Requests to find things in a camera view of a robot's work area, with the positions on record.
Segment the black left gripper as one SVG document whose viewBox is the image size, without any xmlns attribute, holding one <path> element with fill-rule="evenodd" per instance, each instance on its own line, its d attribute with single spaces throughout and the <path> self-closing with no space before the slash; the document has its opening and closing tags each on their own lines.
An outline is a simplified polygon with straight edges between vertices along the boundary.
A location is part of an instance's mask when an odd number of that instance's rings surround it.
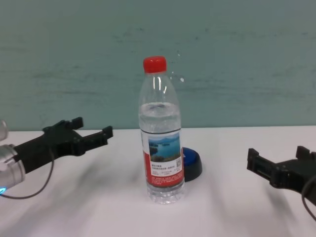
<svg viewBox="0 0 316 237">
<path fill-rule="evenodd" d="M 62 120 L 43 129 L 43 134 L 33 140 L 14 147 L 13 159 L 21 161 L 25 172 L 30 173 L 53 159 L 65 156 L 81 156 L 87 151 L 105 146 L 113 137 L 113 127 L 107 126 L 100 132 L 80 136 L 75 130 L 83 127 L 83 118 Z"/>
</svg>

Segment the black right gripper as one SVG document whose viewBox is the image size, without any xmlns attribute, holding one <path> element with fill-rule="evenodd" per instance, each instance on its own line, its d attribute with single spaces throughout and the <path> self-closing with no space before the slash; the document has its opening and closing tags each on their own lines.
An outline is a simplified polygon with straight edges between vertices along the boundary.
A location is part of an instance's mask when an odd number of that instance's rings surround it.
<svg viewBox="0 0 316 237">
<path fill-rule="evenodd" d="M 247 169 L 269 181 L 271 186 L 302 193 L 305 184 L 316 174 L 316 152 L 298 146 L 296 160 L 280 162 L 278 165 L 248 149 Z"/>
</svg>

